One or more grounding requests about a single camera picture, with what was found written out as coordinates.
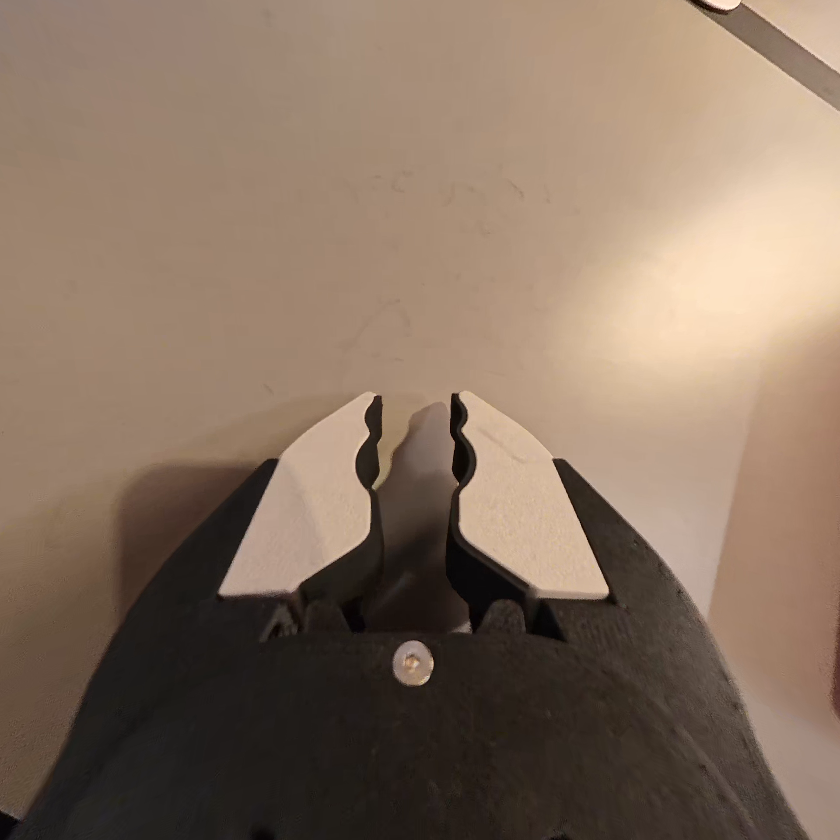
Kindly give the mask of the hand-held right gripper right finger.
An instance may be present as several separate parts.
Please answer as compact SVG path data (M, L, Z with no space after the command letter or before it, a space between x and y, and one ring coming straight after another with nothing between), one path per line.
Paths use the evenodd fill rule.
M482 621L501 601L541 620L550 602L608 602L608 582L550 451L470 391L450 399L446 575Z

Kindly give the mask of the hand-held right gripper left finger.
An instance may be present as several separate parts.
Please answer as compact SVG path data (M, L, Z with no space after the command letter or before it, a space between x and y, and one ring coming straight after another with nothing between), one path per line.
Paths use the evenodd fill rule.
M335 604L360 621L384 569L380 474L382 397L356 396L279 456L217 591L223 599Z

